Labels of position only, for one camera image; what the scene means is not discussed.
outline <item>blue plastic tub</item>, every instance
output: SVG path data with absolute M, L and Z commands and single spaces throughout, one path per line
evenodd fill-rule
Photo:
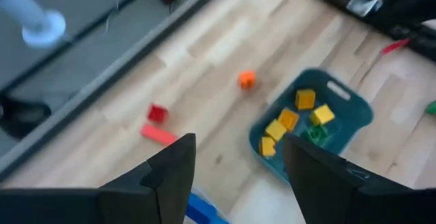
M 298 111 L 295 107 L 296 91 L 299 89 L 313 89 L 316 92 L 315 108 L 327 103 L 333 111 L 334 120 L 325 125 L 329 136 L 321 147 L 336 155 L 342 152 L 360 128 L 373 120 L 370 105 L 344 84 L 319 69 L 303 71 L 252 126 L 249 134 L 250 145 L 258 159 L 281 180 L 288 183 L 283 164 L 283 142 L 276 144 L 276 154 L 270 158 L 259 155 L 259 143 L 265 135 L 265 128 L 272 120 L 279 117 L 284 108 L 289 108 L 300 115 L 295 129 L 290 133 L 300 136 L 311 126 L 309 115 L 312 110 Z

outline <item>yellow block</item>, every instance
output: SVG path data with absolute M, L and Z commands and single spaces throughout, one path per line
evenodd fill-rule
M 263 137 L 259 144 L 259 153 L 264 157 L 272 157 L 275 155 L 275 142 L 270 137 Z
M 286 128 L 275 119 L 267 126 L 265 132 L 274 139 L 274 141 L 278 142 L 286 133 Z
M 312 89 L 298 90 L 295 97 L 295 106 L 299 110 L 312 109 L 315 105 L 315 91 Z
M 297 113 L 285 108 L 280 113 L 279 123 L 281 123 L 288 131 L 293 131 L 299 117 L 300 116 Z
M 327 106 L 327 104 L 324 104 L 312 111 L 312 114 L 310 116 L 310 120 L 313 125 L 324 125 L 333 119 L 334 114 L 332 110 L 330 110 L 330 108 Z

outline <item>wooden floor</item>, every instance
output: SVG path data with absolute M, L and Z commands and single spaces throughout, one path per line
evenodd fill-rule
M 375 120 L 343 157 L 414 188 L 436 186 L 436 65 L 320 0 L 214 0 L 114 85 L 6 187 L 97 187 L 162 147 L 139 134 L 151 102 L 164 126 L 197 134 L 194 185 L 233 223 L 304 223 L 292 190 L 251 154 L 248 130 L 305 68 L 319 67 L 371 102 Z M 243 93 L 236 75 L 255 69 Z

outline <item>metal frame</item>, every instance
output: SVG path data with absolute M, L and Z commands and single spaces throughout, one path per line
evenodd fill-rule
M 83 110 L 88 108 L 104 91 L 110 88 L 111 85 L 131 70 L 146 55 L 150 54 L 156 46 L 162 43 L 162 41 L 209 1 L 188 0 L 153 32 L 134 44 L 122 57 L 117 59 L 92 83 L 83 88 L 79 94 L 69 100 L 58 112 L 18 143 L 8 154 L 0 158 L 0 180 L 5 180 L 19 165 L 49 142 L 50 139 L 72 122 Z M 404 25 L 383 27 L 378 25 L 374 20 L 371 20 L 371 18 L 361 18 L 346 10 L 345 6 L 349 0 L 324 1 L 394 39 L 408 35 L 411 39 L 408 46 L 412 50 L 436 61 L 436 31 L 423 27 L 420 32 L 413 32 L 409 26 Z

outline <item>blue object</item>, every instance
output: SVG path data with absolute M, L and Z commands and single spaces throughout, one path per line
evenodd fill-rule
M 353 135 L 373 120 L 373 110 L 370 105 L 344 84 L 319 69 L 303 71 L 252 126 L 249 132 L 250 145 L 257 158 L 277 177 L 288 184 L 289 180 L 283 164 L 283 142 L 279 141 L 276 144 L 276 155 L 269 158 L 259 155 L 259 143 L 265 134 L 265 128 L 272 120 L 279 117 L 284 108 L 289 108 L 300 115 L 295 129 L 291 133 L 300 136 L 312 126 L 309 120 L 312 110 L 298 111 L 296 109 L 295 96 L 299 89 L 313 89 L 316 92 L 315 108 L 326 103 L 333 111 L 333 121 L 324 125 L 327 128 L 328 137 L 323 140 L 321 145 L 322 148 L 331 153 L 339 155 Z
M 186 216 L 197 224 L 225 224 L 228 223 L 217 215 L 217 209 L 194 193 L 189 195 Z

